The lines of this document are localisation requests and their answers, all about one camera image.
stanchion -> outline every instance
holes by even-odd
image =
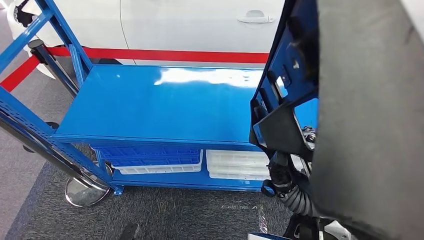
[[[94,205],[104,199],[111,191],[111,188],[105,183],[85,169],[80,169],[74,165],[52,145],[2,110],[0,110],[0,128],[70,176],[66,183],[65,197],[73,206],[87,207]],[[106,170],[109,175],[112,175],[109,166],[106,166]]]
[[[71,96],[75,98],[80,89],[58,63],[56,58],[49,53],[44,42],[40,39],[32,40],[28,43],[28,47],[31,49],[31,53],[37,57],[39,62],[44,64],[54,78],[59,80]]]

cart shelf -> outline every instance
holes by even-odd
[[[248,141],[249,101],[262,72],[94,65],[53,137],[67,143],[257,151]],[[304,124],[315,125],[311,109],[299,113],[308,116],[300,117]]]

plastic crate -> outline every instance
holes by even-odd
[[[265,180],[270,178],[264,152],[206,150],[207,170],[214,179]]]
[[[174,164],[174,165],[132,165],[132,166],[116,166],[112,163],[112,167],[119,170],[121,174],[165,174],[165,173],[192,173],[202,170],[203,150],[197,155],[198,163],[196,164]]]
[[[98,146],[91,145],[102,159],[116,167],[198,164],[201,150],[164,146]]]

blue metal cart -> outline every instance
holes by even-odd
[[[124,186],[260,191],[262,181],[210,178],[207,159],[199,172],[125,175],[115,171],[109,175],[102,159],[94,164],[71,143],[260,151],[249,143],[248,137],[249,102],[257,87],[249,84],[255,78],[259,81],[261,69],[93,64],[54,1],[37,3],[42,14],[0,55],[0,72],[50,22],[70,52],[78,85],[60,68],[42,41],[30,42],[33,54],[75,99],[60,127],[53,129],[0,88],[0,120],[21,133],[21,141],[26,139],[23,142],[32,144],[31,149],[37,148],[34,144],[41,146],[36,152],[46,152],[50,155],[44,154],[46,158],[54,155],[56,165],[64,171],[78,171],[72,163],[77,164],[84,169],[79,176],[95,176],[115,195],[121,195]],[[214,82],[216,79],[227,82]],[[295,112],[300,126],[316,126],[316,100]]]

red barrier rope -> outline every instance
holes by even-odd
[[[69,57],[66,47],[48,47],[53,56]],[[135,59],[149,61],[202,62],[202,63],[238,63],[265,64],[268,53],[256,52],[219,52],[219,51],[172,51],[142,49],[84,48],[89,58],[96,59]],[[10,92],[15,89],[39,64],[33,55],[14,72],[7,76],[0,86]]]
[[[37,67],[39,63],[40,62],[36,56],[32,55],[24,63],[22,63],[21,66],[0,82],[0,86],[8,92],[12,91]]]
[[[54,56],[68,57],[66,47],[48,47]],[[136,59],[172,62],[266,64],[268,53],[260,52],[221,52],[221,51],[173,51],[143,49],[84,48],[89,58],[96,59]]]

